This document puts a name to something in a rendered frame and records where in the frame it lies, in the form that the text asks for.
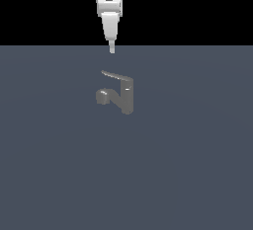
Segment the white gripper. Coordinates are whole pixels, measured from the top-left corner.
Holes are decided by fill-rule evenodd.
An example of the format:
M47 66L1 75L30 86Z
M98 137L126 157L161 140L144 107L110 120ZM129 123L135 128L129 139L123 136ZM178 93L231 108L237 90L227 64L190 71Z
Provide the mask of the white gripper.
M118 35L120 16L116 12L104 12L101 16L105 38L109 41L110 53L115 53L115 40Z

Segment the grey metal faucet body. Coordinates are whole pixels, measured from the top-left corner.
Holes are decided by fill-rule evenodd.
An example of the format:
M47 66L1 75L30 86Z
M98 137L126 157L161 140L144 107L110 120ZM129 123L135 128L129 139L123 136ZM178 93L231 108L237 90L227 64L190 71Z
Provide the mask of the grey metal faucet body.
M99 89L96 92L96 101L98 104L115 104L125 115L133 112L133 81L121 81L121 93L118 94L114 89Z

